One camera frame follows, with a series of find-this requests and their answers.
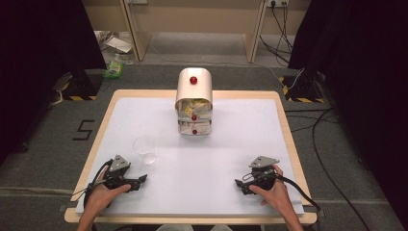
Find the person's left hand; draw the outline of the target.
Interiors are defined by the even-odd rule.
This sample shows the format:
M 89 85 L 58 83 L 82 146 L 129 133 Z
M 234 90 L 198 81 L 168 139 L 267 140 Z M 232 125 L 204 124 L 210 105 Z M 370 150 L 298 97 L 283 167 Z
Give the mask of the person's left hand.
M 96 186 L 89 196 L 84 213 L 94 213 L 98 216 L 117 196 L 126 193 L 130 188 L 130 185 L 123 185 L 109 190 L 103 184 Z

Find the person's right hand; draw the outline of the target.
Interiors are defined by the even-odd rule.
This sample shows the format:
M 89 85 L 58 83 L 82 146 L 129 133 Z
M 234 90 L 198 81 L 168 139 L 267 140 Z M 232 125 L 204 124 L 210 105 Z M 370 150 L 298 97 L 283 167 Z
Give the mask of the person's right hand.
M 262 206 L 269 205 L 281 216 L 293 211 L 287 187 L 282 180 L 276 179 L 273 187 L 268 191 L 255 185 L 250 185 L 249 189 L 263 198 Z

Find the black curtain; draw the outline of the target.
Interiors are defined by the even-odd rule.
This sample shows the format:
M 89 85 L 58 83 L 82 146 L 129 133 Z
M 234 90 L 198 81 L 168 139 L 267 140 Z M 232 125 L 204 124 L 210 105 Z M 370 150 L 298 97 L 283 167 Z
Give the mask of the black curtain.
M 104 67 L 83 0 L 0 0 L 0 165 L 27 138 L 60 77 Z
M 408 231 L 408 0 L 311 0 L 290 60 L 325 76 L 363 161 Z

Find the pile of papers and bags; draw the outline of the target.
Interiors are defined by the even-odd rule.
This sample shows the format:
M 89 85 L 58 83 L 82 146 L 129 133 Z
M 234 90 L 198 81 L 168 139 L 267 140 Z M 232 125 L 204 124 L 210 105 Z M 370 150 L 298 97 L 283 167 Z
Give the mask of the pile of papers and bags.
M 106 64 L 136 62 L 133 45 L 127 32 L 95 31 L 94 34 Z

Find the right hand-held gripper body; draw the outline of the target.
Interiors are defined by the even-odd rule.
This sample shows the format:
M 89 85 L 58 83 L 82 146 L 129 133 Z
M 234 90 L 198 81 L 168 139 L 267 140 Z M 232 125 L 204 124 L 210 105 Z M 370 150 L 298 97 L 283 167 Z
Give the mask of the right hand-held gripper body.
M 250 185 L 258 186 L 264 190 L 270 190 L 273 187 L 276 172 L 273 167 L 279 160 L 266 156 L 259 156 L 249 164 L 251 168 L 250 176 L 252 180 L 244 182 L 249 188 Z

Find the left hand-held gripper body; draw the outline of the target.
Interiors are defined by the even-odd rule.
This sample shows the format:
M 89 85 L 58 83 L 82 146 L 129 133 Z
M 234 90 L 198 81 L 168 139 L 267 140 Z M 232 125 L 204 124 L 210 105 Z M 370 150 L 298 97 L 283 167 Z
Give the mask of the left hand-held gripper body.
M 137 179 L 127 179 L 124 177 L 126 171 L 130 168 L 131 163 L 126 161 L 120 155 L 116 155 L 109 161 L 108 169 L 103 175 L 103 184 L 109 190 L 117 189 L 123 185 L 142 184 L 137 183 Z

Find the clear plastic cup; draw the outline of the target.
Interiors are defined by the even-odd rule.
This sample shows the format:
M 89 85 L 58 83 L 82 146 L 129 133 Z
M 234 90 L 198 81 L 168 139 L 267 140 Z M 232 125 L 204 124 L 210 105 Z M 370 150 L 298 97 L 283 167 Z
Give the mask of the clear plastic cup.
M 156 161 L 155 141 L 149 136 L 141 136 L 133 143 L 134 152 L 142 158 L 146 165 L 152 165 Z

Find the white drawer cabinet red knobs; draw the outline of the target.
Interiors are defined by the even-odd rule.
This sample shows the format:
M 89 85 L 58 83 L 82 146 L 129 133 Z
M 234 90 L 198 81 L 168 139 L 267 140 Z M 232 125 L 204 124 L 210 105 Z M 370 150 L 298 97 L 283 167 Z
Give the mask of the white drawer cabinet red knobs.
M 180 72 L 175 105 L 181 99 L 206 99 L 213 105 L 212 75 L 206 68 L 187 67 Z M 204 118 L 196 115 L 180 117 L 177 111 L 176 114 L 180 134 L 203 136 L 211 133 L 213 113 L 211 117 Z

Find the person's knees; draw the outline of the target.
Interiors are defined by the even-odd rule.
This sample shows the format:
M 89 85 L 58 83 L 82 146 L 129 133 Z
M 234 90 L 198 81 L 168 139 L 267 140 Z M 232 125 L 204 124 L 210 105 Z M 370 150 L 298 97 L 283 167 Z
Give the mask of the person's knees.
M 233 231 L 228 225 L 163 224 L 155 231 Z

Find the wooden desk frame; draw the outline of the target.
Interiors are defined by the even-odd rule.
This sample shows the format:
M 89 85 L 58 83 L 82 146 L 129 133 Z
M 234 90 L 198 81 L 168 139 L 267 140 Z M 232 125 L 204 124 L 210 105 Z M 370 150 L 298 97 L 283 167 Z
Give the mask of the wooden desk frame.
M 141 62 L 154 33 L 210 33 L 242 36 L 246 59 L 255 61 L 261 35 L 294 36 L 311 0 L 290 0 L 285 8 L 268 11 L 267 0 L 82 0 L 95 31 L 130 35 Z

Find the white table mat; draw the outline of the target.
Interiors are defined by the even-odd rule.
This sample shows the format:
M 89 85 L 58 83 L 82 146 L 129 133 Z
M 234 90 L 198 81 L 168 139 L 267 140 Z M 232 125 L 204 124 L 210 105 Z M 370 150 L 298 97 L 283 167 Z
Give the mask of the white table mat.
M 258 195 L 243 195 L 235 179 L 249 173 L 259 156 L 279 160 L 288 178 L 293 168 L 273 99 L 217 99 L 212 131 L 187 136 L 178 131 L 172 98 L 124 97 L 115 103 L 91 166 L 92 173 L 115 155 L 131 163 L 126 175 L 147 174 L 136 192 L 115 199 L 110 215 L 272 216 Z M 155 141 L 156 161 L 146 165 L 133 149 L 136 138 Z

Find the black stand base hazard tape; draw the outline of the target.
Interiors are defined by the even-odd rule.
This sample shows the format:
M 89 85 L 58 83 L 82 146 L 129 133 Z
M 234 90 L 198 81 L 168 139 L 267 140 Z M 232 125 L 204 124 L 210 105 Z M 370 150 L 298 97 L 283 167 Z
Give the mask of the black stand base hazard tape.
M 67 72 L 57 80 L 53 89 L 63 100 L 95 100 L 102 85 L 103 72 L 103 69 L 85 69 L 84 77 L 75 77 Z
M 282 85 L 285 99 L 291 102 L 323 103 L 324 97 L 317 84 L 317 73 L 309 73 L 300 69 L 295 75 L 278 78 Z

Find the pile of tea bags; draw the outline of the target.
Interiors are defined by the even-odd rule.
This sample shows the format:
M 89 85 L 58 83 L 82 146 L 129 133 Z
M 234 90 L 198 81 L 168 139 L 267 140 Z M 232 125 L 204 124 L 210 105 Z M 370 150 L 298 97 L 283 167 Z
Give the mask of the pile of tea bags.
M 176 103 L 175 109 L 180 117 L 204 118 L 212 116 L 213 105 L 206 99 L 181 99 Z

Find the green plastic bottle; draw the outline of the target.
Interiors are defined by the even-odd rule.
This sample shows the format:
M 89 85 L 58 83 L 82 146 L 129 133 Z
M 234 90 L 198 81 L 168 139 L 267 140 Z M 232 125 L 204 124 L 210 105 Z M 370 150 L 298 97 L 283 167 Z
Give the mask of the green plastic bottle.
M 122 76 L 124 68 L 124 63 L 118 53 L 115 57 L 108 63 L 107 69 L 103 73 L 103 77 L 106 79 L 118 79 Z

